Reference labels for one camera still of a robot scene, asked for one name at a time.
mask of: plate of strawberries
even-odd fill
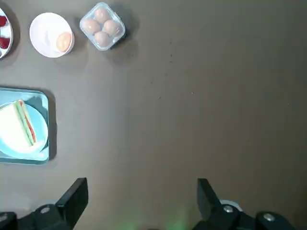
[[[13,29],[7,16],[0,8],[0,59],[4,57],[13,44]]]

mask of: light blue plate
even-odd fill
[[[41,152],[43,148],[45,147],[47,140],[48,140],[48,127],[46,124],[46,121],[44,120],[43,116],[33,107],[29,106],[26,104],[26,108],[29,112],[29,116],[31,118],[31,122],[36,134],[36,139],[38,141],[43,141],[41,146],[37,148],[35,151],[30,152],[30,153],[19,153],[14,150],[12,150],[9,146],[7,146],[1,139],[0,139],[0,151],[2,151],[4,154],[14,157],[14,158],[19,158],[19,159],[28,159],[28,158],[44,158],[44,155]]]

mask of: screw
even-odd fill
[[[263,217],[267,220],[267,221],[274,221],[275,220],[275,217],[273,215],[271,215],[270,213],[266,213],[263,215]]]
[[[231,206],[226,205],[226,206],[224,206],[224,211],[225,211],[225,212],[228,212],[228,213],[231,213],[231,212],[234,211],[234,209],[233,209]]]
[[[5,221],[8,218],[8,215],[5,213],[4,215],[0,216],[0,222]]]
[[[40,210],[40,213],[44,214],[46,212],[49,212],[50,208],[49,207],[44,207],[42,210]]]

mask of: white plate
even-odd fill
[[[71,45],[66,52],[57,49],[57,38],[60,34],[71,34]],[[43,56],[58,58],[69,53],[74,45],[74,35],[68,22],[55,13],[38,15],[30,26],[30,40],[34,48]]]
[[[3,104],[0,108],[3,108],[10,103]],[[47,140],[48,140],[48,126],[46,121],[44,120],[43,116],[33,107],[29,106],[28,104],[25,105],[29,116],[31,117],[32,125],[35,130],[36,138],[39,141],[39,145],[33,151],[25,151],[19,152],[16,146],[9,146],[6,144],[5,140],[0,138],[0,150],[14,158],[29,158],[29,157],[36,157],[40,156],[40,151],[45,147]]]
[[[6,23],[6,25],[4,27],[0,27],[0,36],[11,39],[9,47],[7,49],[1,49],[0,48],[0,59],[1,59],[9,52],[9,50],[12,47],[12,44],[13,44],[13,29],[12,29],[12,25],[11,25],[8,17],[5,15],[5,13],[3,12],[3,10],[1,8],[0,8],[0,16],[5,16],[6,19],[8,20],[8,22]]]

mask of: strawberry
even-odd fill
[[[10,39],[6,37],[0,37],[0,48],[7,49],[10,44]]]
[[[7,22],[7,18],[5,16],[0,16],[0,27],[5,26],[6,22]]]

